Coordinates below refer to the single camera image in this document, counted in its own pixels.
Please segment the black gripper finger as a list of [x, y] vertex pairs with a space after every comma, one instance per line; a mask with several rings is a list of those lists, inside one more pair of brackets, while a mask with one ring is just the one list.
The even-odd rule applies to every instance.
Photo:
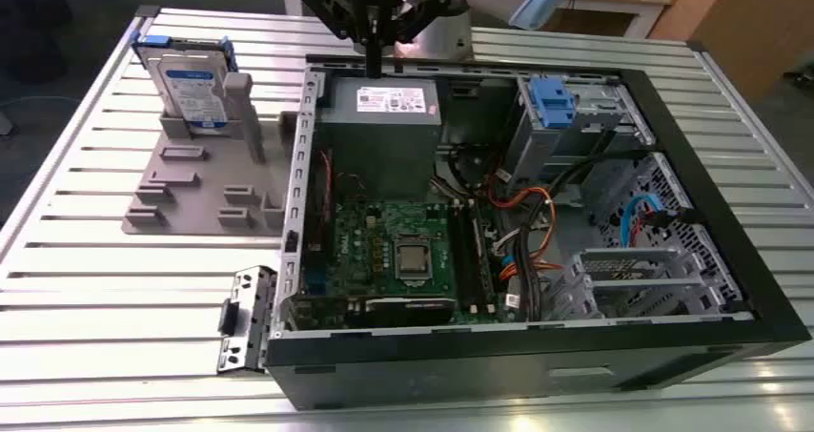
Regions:
[[427, 0], [400, 12], [400, 0], [376, 0], [373, 23], [373, 77], [381, 77], [383, 50], [407, 43], [448, 11], [448, 0]]
[[365, 77], [373, 77], [373, 13], [376, 4], [348, 4], [331, 0], [300, 0], [337, 39], [349, 39], [361, 47]]

